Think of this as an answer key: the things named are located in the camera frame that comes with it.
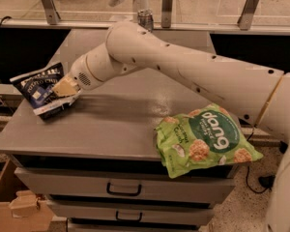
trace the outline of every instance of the green chip bag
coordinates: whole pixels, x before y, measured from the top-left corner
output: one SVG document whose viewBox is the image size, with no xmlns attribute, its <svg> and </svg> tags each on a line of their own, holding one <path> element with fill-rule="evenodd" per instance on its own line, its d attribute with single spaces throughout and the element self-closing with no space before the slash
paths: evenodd
<svg viewBox="0 0 290 232">
<path fill-rule="evenodd" d="M 170 178 L 192 169 L 259 160 L 229 113 L 212 103 L 189 114 L 164 118 L 156 127 L 157 148 Z"/>
</svg>

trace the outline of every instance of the tile floor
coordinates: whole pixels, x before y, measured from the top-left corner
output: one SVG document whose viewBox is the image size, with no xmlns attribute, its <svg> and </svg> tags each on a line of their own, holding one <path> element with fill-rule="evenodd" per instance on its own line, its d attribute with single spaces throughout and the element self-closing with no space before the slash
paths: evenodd
<svg viewBox="0 0 290 232">
<path fill-rule="evenodd" d="M 117 8 L 109 8 L 106 0 L 54 0 L 64 20 L 108 21 L 113 15 L 131 15 L 131 0 Z M 236 23 L 245 0 L 174 0 L 172 20 L 176 23 Z M 160 20 L 160 0 L 150 0 L 155 21 Z M 19 19 L 44 19 L 40 0 L 0 0 L 0 18 L 10 15 Z M 290 25 L 290 0 L 261 0 L 256 11 L 255 24 Z M 0 118 L 4 128 L 9 117 Z M 259 176 L 276 173 L 281 159 L 277 147 L 257 147 L 264 158 L 251 165 L 249 182 L 260 189 Z M 215 207 L 215 217 L 201 231 L 259 232 L 262 231 L 270 193 L 251 192 L 246 185 L 247 168 L 235 177 L 236 187 L 223 204 Z"/>
</svg>

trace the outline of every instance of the drawer handle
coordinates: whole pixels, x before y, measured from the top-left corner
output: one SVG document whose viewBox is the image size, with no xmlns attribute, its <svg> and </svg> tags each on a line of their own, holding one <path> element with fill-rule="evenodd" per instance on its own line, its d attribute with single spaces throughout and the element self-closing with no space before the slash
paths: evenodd
<svg viewBox="0 0 290 232">
<path fill-rule="evenodd" d="M 135 197 L 135 196 L 139 195 L 139 193 L 141 193 L 141 191 L 142 191 L 142 185 L 138 185 L 137 191 L 136 192 L 133 192 L 133 193 L 112 191 L 112 190 L 110 190 L 110 186 L 111 186 L 111 184 L 110 183 L 107 183 L 106 191 L 110 195 Z"/>
<path fill-rule="evenodd" d="M 119 218 L 119 212 L 116 211 L 116 220 L 120 220 L 120 221 L 133 221 L 133 222 L 139 222 L 142 220 L 143 217 L 143 213 L 139 213 L 138 219 L 122 219 Z"/>
</svg>

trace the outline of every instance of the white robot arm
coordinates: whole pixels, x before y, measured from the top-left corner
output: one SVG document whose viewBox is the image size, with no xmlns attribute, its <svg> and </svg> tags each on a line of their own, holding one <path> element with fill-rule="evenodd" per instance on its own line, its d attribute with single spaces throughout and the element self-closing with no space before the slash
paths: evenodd
<svg viewBox="0 0 290 232">
<path fill-rule="evenodd" d="M 287 216 L 284 199 L 290 198 L 290 194 L 285 196 L 290 189 L 282 178 L 290 165 L 290 73 L 166 43 L 126 21 L 110 27 L 105 43 L 77 59 L 53 90 L 59 97 L 72 95 L 139 68 L 168 75 L 289 144 L 288 160 L 283 161 L 276 177 L 282 184 L 275 181 L 267 229 L 290 231 L 290 222 L 279 220 Z"/>
</svg>

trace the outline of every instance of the cardboard box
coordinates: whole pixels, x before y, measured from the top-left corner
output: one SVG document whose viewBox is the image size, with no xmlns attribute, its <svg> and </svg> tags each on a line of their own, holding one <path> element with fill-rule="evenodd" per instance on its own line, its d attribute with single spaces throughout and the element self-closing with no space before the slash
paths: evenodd
<svg viewBox="0 0 290 232">
<path fill-rule="evenodd" d="M 28 190 L 8 160 L 0 174 L 0 232 L 44 232 L 54 216 L 46 200 Z"/>
</svg>

